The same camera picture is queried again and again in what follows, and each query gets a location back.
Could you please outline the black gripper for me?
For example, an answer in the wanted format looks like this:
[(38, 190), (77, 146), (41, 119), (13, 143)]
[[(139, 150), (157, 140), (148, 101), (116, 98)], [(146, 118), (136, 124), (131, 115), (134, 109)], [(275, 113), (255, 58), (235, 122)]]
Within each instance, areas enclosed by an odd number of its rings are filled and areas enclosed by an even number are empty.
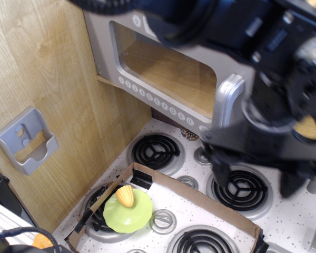
[(225, 188), (230, 165), (249, 163), (281, 170), (280, 195), (291, 197), (309, 176), (316, 176), (316, 142), (304, 142), (287, 132), (267, 132), (247, 120), (227, 128), (212, 128), (201, 135), (212, 163), (215, 182)]

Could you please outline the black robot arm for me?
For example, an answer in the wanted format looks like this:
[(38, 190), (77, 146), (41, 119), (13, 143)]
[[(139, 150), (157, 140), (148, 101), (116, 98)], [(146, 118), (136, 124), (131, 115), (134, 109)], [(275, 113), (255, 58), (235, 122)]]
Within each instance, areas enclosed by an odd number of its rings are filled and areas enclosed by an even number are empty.
[(217, 183), (230, 165), (247, 162), (281, 171), (280, 194), (316, 179), (316, 140), (294, 125), (316, 121), (316, 8), (306, 1), (75, 1), (100, 15), (142, 11), (158, 40), (201, 45), (255, 70), (252, 93), (236, 125), (202, 135)]

